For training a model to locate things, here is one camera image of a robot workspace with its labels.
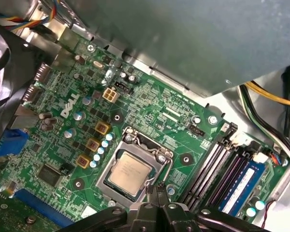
black wire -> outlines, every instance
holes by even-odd
[[[252,116],[255,118],[255,120],[264,128],[266,128],[270,133],[275,135],[280,141],[287,147],[287,149],[290,151],[290,141],[286,136],[284,136],[282,133],[277,131],[275,128],[273,128],[271,125],[269,125],[267,122],[265,122],[257,113],[252,100],[250,98],[249,92],[247,90],[247,87],[244,85],[240,86],[241,92],[243,94],[244,100],[251,111]]]
[[[281,75],[283,82],[283,97],[290,101],[290,66],[288,66]],[[284,135],[289,137],[290,135],[290,106],[285,105],[285,124]]]

ram slot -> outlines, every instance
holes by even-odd
[[[180,202],[186,204],[192,212],[196,210],[231,153],[223,145],[215,144]]]
[[[222,199],[227,194],[228,189],[234,183],[237,176],[244,169],[247,160],[238,154],[228,163],[227,169],[222,173],[222,177],[214,184],[210,191],[210,196],[206,203],[207,206],[218,207]]]

gray metal panel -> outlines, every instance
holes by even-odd
[[[66,2],[91,32],[202,96],[290,64],[290,0]]]

motherboard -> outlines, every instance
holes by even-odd
[[[264,209],[287,168],[271,148],[90,41],[71,53],[64,70],[44,64],[25,94],[39,120],[14,131],[23,147],[9,153],[0,192],[60,227],[146,201],[158,181],[193,212],[206,204],[252,222]]]

yellow wire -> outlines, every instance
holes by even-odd
[[[260,94],[260,95],[262,95],[262,96],[264,96],[264,97],[266,97],[268,99],[271,99],[273,101],[279,102],[279,103],[284,104],[284,105],[290,105],[290,101],[289,100],[283,99],[283,98],[278,97],[278,96],[276,96],[276,95],[274,95],[272,93],[269,93],[269,92],[263,90],[262,88],[258,87],[257,85],[255,85],[252,82],[247,82],[247,83],[245,83],[245,85],[249,89],[253,90],[254,92],[256,92],[256,93],[258,93],[258,94]]]

